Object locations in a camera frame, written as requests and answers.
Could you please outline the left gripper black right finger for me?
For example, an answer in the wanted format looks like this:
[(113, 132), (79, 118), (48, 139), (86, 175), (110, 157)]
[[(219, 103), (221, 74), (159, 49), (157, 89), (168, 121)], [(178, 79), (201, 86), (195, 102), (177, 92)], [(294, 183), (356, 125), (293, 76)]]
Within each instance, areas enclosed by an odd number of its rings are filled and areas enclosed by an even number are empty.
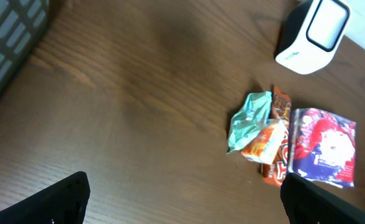
[(314, 183), (289, 173), (280, 198), (291, 224), (365, 224), (365, 212)]

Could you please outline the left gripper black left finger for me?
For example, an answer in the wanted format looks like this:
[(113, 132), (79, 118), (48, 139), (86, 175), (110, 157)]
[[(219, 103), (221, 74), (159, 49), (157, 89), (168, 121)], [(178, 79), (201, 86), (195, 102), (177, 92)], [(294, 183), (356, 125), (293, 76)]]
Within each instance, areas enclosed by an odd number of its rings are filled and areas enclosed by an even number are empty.
[(82, 224), (89, 197), (87, 174), (78, 171), (0, 211), (0, 224)]

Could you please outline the purple red tissue pack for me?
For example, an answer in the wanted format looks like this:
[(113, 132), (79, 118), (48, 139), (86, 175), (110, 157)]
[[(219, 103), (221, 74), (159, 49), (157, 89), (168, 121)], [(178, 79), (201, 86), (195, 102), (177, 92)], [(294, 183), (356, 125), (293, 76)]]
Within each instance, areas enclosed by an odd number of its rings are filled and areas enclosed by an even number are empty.
[(356, 122), (317, 108), (290, 118), (288, 168), (309, 181), (354, 187)]

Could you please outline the orange white snack packet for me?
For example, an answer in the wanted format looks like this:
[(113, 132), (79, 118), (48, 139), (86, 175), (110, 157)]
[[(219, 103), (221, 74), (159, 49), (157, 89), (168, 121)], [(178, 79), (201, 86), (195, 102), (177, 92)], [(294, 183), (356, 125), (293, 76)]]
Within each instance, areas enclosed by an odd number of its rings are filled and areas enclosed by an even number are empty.
[(274, 119), (241, 150), (241, 154), (250, 161), (271, 165), (284, 140), (286, 131), (285, 121)]

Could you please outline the orange red snack bar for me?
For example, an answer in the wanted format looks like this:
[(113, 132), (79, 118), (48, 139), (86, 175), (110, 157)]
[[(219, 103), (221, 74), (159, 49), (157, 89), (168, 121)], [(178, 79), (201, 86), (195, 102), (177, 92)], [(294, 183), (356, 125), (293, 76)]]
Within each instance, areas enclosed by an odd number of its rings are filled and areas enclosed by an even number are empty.
[(271, 118), (280, 118), (285, 125), (283, 137), (277, 142), (277, 152), (271, 164), (262, 164), (260, 171), (263, 181), (270, 185), (280, 187), (287, 174), (288, 167), (288, 137), (290, 113), (292, 108), (291, 98), (282, 93), (279, 87), (273, 87)]

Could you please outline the teal snack wrapper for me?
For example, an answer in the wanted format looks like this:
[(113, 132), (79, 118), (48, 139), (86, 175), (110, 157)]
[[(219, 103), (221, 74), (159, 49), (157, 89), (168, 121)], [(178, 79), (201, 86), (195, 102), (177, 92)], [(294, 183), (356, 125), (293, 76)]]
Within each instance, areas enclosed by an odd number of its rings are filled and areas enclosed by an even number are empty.
[(241, 151), (267, 124), (272, 92), (249, 93), (241, 109), (230, 120), (227, 153)]

